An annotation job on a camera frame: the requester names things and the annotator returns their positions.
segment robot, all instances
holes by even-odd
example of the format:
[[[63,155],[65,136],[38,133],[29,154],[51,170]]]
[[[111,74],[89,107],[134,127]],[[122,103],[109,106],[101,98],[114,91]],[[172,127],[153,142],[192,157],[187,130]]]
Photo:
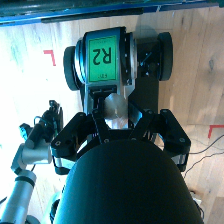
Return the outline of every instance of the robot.
[[[12,165],[18,180],[0,223],[25,223],[36,178],[25,166],[51,156],[55,172],[68,175],[51,223],[203,223],[181,175],[191,141],[170,110],[157,112],[159,82],[170,78],[172,61],[169,33],[135,40],[125,27],[88,32],[66,48],[65,78],[80,90],[84,112],[63,128],[62,109],[50,101],[33,129],[22,126],[26,141]],[[126,126],[114,129],[107,120],[115,118]]]

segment green display screen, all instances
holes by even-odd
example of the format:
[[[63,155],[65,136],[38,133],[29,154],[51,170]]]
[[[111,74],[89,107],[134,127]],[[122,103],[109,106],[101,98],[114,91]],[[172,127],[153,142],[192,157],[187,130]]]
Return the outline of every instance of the green display screen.
[[[89,82],[116,80],[117,38],[89,40]]]

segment red tape marking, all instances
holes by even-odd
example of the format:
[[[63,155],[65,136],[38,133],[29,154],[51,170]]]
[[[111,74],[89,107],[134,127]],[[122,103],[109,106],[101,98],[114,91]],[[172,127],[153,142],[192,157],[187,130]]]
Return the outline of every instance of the red tape marking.
[[[51,55],[52,62],[53,62],[53,66],[56,66],[53,50],[44,50],[44,54],[50,54]]]
[[[213,128],[224,128],[224,125],[210,125],[208,138],[211,138]]]

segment wooden floor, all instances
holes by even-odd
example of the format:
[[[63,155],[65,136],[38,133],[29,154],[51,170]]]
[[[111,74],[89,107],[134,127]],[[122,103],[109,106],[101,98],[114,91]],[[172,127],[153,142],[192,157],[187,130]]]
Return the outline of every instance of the wooden floor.
[[[210,125],[224,124],[224,9],[206,8],[0,28],[0,198],[8,195],[14,175],[11,161],[22,142],[17,127],[33,118],[55,99],[64,109],[65,124],[82,110],[78,92],[66,86],[62,58],[67,46],[90,30],[126,26],[136,38],[156,37],[169,31],[173,38],[172,78],[160,85],[159,107],[172,110],[200,151],[218,136]],[[55,64],[44,50],[53,50]],[[224,152],[224,139],[208,151],[189,157],[188,168],[205,155]],[[38,180],[29,214],[42,219],[51,195],[63,186],[64,177],[53,165],[37,166]],[[224,223],[224,155],[204,159],[187,174],[190,190],[202,199],[206,224]]]

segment black wheel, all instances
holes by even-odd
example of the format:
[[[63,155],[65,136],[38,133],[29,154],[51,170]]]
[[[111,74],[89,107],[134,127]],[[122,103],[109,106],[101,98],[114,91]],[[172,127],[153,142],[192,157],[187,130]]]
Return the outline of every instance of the black wheel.
[[[79,90],[82,85],[75,71],[74,54],[75,54],[75,47],[74,46],[67,47],[65,49],[63,58],[65,79],[69,89],[72,91]]]
[[[161,46],[160,72],[158,74],[159,81],[167,81],[170,79],[173,67],[173,42],[169,32],[160,33],[157,37]]]

